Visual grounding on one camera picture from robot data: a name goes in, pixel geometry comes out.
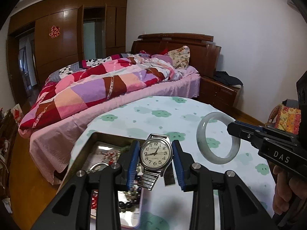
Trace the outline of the person's right hand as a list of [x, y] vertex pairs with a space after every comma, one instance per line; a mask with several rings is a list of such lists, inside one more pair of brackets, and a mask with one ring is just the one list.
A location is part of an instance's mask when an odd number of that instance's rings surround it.
[[275, 165], [273, 174], [277, 175], [277, 183], [275, 185], [275, 194], [273, 197], [273, 210], [278, 215], [289, 209], [289, 202], [292, 195], [298, 196], [300, 199], [306, 199], [306, 182], [292, 177], [287, 182], [287, 173], [281, 167]]

